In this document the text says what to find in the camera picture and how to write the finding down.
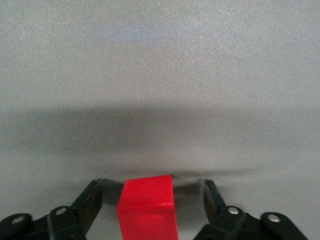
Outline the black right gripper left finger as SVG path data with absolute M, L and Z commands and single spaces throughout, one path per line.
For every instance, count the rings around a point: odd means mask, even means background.
M 2 240 L 85 240 L 103 205 L 100 180 L 93 180 L 70 205 L 51 210 L 34 220 L 17 213 L 0 221 Z

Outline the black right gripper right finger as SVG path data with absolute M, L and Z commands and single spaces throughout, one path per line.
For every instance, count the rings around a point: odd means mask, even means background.
M 204 181 L 203 205 L 208 219 L 196 240 L 307 240 L 285 215 L 264 212 L 255 218 L 239 207 L 227 205 L 212 180 Z

